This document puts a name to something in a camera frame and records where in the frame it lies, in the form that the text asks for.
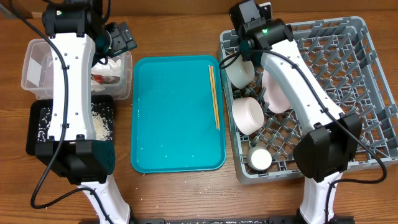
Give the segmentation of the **white cup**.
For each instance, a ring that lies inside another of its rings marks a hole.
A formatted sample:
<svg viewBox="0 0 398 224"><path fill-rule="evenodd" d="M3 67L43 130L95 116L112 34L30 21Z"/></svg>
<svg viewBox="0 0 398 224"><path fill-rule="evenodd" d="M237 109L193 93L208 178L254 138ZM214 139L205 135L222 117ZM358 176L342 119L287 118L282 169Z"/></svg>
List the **white cup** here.
<svg viewBox="0 0 398 224"><path fill-rule="evenodd" d="M248 166L257 171L264 171L272 164L270 152L261 146L251 148L246 155Z"/></svg>

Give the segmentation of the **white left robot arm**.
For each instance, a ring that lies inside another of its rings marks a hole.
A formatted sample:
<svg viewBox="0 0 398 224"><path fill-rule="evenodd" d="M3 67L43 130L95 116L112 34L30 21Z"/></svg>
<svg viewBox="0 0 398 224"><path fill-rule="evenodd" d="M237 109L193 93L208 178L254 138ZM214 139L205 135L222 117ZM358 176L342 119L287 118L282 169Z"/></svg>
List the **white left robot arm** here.
<svg viewBox="0 0 398 224"><path fill-rule="evenodd" d="M47 139L34 154L83 192L101 223L134 223L113 176L111 141L97 139L91 112L91 69L131 48L119 27L108 21L101 1L51 2L42 14L43 39L53 60L53 103Z"/></svg>

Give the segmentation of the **small pink plate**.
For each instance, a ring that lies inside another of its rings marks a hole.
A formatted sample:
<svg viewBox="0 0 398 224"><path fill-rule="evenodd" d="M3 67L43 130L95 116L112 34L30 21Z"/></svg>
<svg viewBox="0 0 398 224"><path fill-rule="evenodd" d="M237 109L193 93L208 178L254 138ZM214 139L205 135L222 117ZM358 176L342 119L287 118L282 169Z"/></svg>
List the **small pink plate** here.
<svg viewBox="0 0 398 224"><path fill-rule="evenodd" d="M232 104L232 114L236 126L245 135L256 132L264 124L262 108L252 97L235 99Z"/></svg>

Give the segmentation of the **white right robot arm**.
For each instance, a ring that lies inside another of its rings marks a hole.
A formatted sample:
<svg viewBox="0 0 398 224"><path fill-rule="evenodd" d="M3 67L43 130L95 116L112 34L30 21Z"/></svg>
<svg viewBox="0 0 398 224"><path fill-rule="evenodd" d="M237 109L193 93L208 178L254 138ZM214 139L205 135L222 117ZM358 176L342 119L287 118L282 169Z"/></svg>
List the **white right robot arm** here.
<svg viewBox="0 0 398 224"><path fill-rule="evenodd" d="M354 159L361 134L359 116L346 115L320 86L304 62L292 27L273 19L254 1L229 10L239 52L277 82L302 128L293 157L305 176L298 215L305 223L333 223L336 184Z"/></svg>

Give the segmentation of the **white plastic wrapper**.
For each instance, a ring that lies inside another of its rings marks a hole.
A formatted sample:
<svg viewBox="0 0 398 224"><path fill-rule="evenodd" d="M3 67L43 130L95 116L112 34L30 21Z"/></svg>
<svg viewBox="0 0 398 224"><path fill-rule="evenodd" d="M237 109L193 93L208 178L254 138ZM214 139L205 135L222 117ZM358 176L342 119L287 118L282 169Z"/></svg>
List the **white plastic wrapper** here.
<svg viewBox="0 0 398 224"><path fill-rule="evenodd" d="M97 63L91 69L91 90L103 91L107 85L117 84L121 80L121 57L109 58L106 65Z"/></svg>

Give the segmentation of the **large pink plate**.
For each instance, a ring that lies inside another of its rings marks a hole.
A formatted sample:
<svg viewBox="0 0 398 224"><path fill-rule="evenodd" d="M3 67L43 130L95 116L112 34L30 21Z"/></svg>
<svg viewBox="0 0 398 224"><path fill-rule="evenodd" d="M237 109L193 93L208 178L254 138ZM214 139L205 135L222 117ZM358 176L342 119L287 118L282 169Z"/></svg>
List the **large pink plate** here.
<svg viewBox="0 0 398 224"><path fill-rule="evenodd" d="M273 113L283 113L291 109L291 104L282 89L266 70L262 72L262 87L266 89L264 101L269 103L268 108Z"/></svg>

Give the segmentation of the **grey bowl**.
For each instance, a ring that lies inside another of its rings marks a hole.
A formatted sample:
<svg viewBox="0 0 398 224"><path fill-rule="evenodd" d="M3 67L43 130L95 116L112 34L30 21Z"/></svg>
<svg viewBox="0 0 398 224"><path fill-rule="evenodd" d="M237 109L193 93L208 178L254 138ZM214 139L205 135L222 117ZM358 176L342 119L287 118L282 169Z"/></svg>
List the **grey bowl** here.
<svg viewBox="0 0 398 224"><path fill-rule="evenodd" d="M239 56L230 66L225 68L230 82L241 89L254 80L255 71L251 61L243 61Z"/></svg>

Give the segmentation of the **wooden chopstick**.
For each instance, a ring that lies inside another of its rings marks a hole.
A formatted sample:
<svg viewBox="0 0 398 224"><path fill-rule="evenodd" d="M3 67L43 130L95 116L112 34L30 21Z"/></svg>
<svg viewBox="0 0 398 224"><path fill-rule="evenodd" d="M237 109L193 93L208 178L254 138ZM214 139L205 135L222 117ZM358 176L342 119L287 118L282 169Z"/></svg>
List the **wooden chopstick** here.
<svg viewBox="0 0 398 224"><path fill-rule="evenodd" d="M211 94L213 100L213 109L214 109L214 116L215 116L215 124L217 130L220 130L219 121L218 121L218 107L216 105L216 91L215 91L215 84L214 84L214 73L213 73L213 66L208 65L209 75L210 75L210 83L211 83Z"/></svg>
<svg viewBox="0 0 398 224"><path fill-rule="evenodd" d="M216 95L215 74L214 74L214 67L212 65L210 65L210 78L211 78L211 85L212 85L216 127L217 127L217 130L220 131L220 117L219 117L219 111L218 111L218 100L217 100L217 95Z"/></svg>

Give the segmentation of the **pile of rice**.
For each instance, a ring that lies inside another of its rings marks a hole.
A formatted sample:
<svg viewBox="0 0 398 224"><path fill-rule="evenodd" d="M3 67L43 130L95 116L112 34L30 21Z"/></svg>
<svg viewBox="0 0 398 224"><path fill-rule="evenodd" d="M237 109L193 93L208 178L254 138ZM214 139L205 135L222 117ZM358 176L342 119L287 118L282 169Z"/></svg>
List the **pile of rice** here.
<svg viewBox="0 0 398 224"><path fill-rule="evenodd" d="M92 103L91 114L96 132L96 139L101 141L113 140L114 129L114 109L109 103ZM52 109L44 107L40 110L39 124L37 129L37 141L45 142L47 140L47 131L50 127Z"/></svg>

